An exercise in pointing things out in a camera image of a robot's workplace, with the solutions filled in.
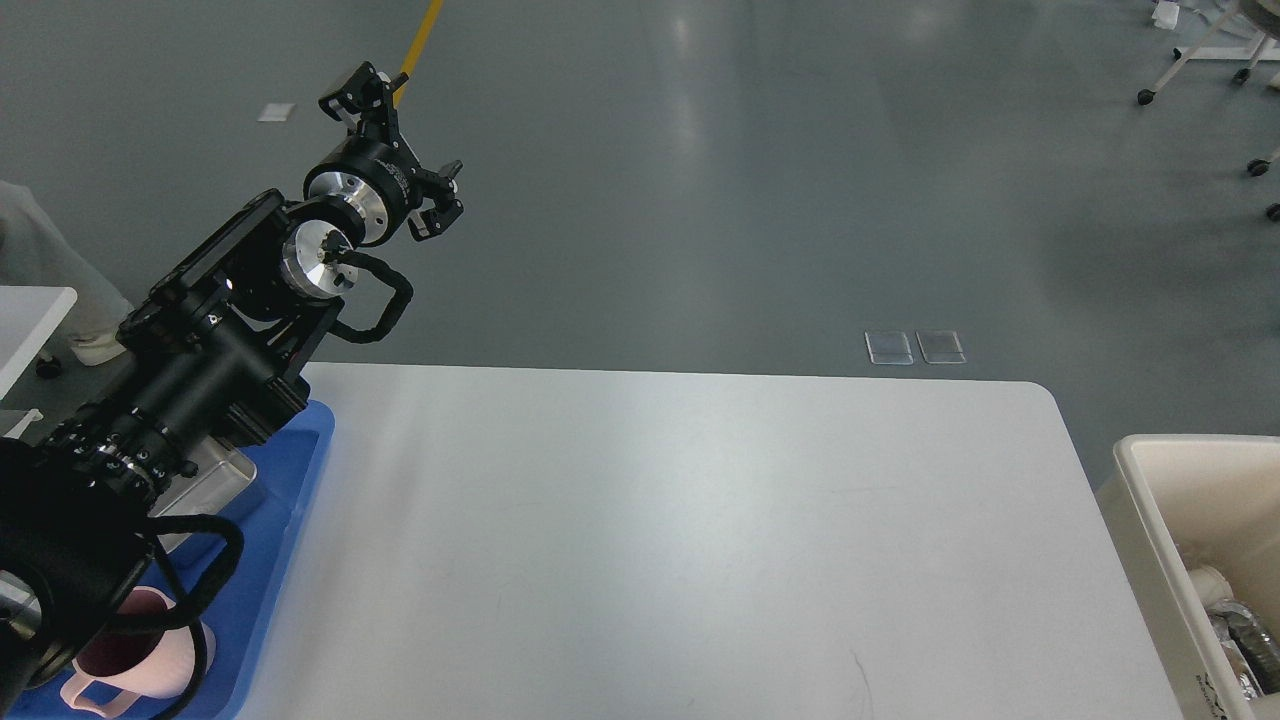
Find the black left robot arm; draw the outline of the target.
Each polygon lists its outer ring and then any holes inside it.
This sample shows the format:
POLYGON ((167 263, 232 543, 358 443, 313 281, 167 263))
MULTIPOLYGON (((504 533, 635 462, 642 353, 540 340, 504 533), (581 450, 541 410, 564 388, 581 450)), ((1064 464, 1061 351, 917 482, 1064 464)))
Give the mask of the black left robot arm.
POLYGON ((401 132, 408 82, 360 63, 317 101, 344 140, 301 200, 266 190, 148 292, 120 324, 132 363, 37 445, 3 441, 3 710, 106 634, 177 632, 198 660, 204 614, 244 536, 212 514, 156 518, 214 438, 266 443, 308 405, 320 342, 384 340, 413 287, 371 249, 417 241, 463 214, 461 161, 430 170, 401 132))

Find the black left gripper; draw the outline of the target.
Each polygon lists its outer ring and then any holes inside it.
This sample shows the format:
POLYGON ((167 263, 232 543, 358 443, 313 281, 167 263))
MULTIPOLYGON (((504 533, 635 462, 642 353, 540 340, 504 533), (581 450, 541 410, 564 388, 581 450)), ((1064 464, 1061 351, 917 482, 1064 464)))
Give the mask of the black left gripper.
POLYGON ((407 218, 415 241, 439 237, 465 211, 456 182, 463 161, 429 170, 402 138, 396 110, 402 86, 403 73, 388 76, 362 61, 317 100, 348 138, 366 140, 347 140, 328 154, 305 177, 303 197, 337 196, 353 208, 364 223, 361 247, 385 243, 407 218))

